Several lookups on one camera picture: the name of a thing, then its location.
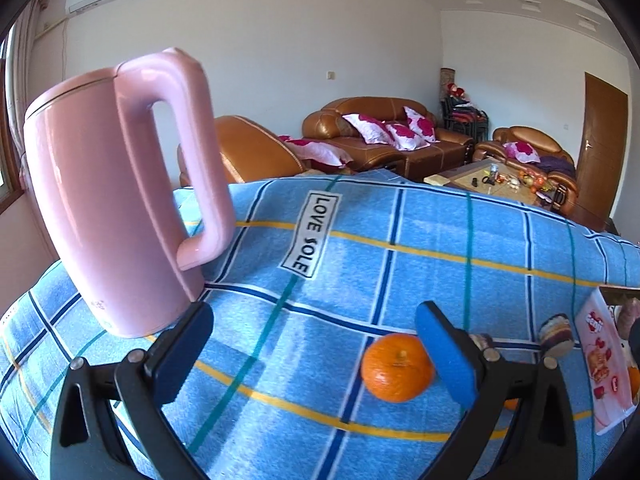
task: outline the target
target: stuffed toy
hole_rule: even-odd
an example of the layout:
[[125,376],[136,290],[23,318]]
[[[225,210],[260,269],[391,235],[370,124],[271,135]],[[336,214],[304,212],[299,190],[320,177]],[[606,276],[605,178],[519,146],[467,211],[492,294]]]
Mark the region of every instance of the stuffed toy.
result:
[[463,98],[465,96],[465,89],[460,88],[455,83],[449,83],[447,85],[447,92],[449,92],[449,95],[452,97]]

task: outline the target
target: pink kettle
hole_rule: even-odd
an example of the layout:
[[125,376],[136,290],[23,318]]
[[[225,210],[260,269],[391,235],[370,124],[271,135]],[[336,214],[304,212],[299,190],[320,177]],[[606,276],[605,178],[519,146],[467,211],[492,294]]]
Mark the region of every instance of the pink kettle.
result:
[[[191,238],[162,160],[158,101],[174,110],[202,213]],[[31,104],[24,137],[51,239],[100,324],[139,337],[178,319],[235,225],[200,64],[171,48],[64,81]]]

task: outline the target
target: blue plaid tablecloth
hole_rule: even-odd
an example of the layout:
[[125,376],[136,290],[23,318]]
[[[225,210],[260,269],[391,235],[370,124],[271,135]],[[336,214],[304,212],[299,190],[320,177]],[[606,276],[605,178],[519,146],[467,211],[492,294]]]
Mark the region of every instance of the blue plaid tablecloth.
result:
[[[164,413],[213,479],[414,480],[460,419],[441,381],[404,404],[373,397],[360,360],[377,337],[414,332],[433,300],[453,325],[494,336],[503,354],[534,362],[543,321],[577,312],[601,283],[640,285],[640,251],[516,202],[412,184],[386,171],[230,186],[237,228],[203,266],[216,324],[177,400]],[[280,268],[310,191],[340,195],[314,280]],[[175,192],[190,234],[193,191]],[[110,335],[54,264],[1,321],[0,428],[38,478],[69,361],[121,360],[137,340]],[[561,361],[574,412],[580,478],[620,434],[593,434],[581,350]],[[155,477],[124,407],[120,429],[142,472]],[[487,471],[505,412],[476,468]]]

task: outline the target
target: curtain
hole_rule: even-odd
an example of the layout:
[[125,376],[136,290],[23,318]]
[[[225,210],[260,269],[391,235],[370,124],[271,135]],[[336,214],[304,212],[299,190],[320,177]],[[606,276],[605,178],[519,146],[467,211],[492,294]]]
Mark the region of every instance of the curtain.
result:
[[9,31],[6,40],[6,71],[4,89],[9,119],[9,129],[14,140],[20,163],[20,184],[31,202],[36,223],[42,234],[42,241],[54,260],[58,259],[47,228],[40,215],[40,208],[33,193],[29,167],[24,153],[24,116],[29,106],[29,64],[31,49],[36,34],[40,12],[47,8],[49,0],[30,0]]

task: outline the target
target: blue gripper pad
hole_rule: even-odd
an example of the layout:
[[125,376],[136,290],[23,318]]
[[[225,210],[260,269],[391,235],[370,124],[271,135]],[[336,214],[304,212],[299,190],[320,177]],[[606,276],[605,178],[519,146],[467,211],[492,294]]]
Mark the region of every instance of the blue gripper pad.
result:
[[455,329],[433,301],[418,306],[415,329],[449,395],[466,410],[471,409],[484,369],[471,338]]

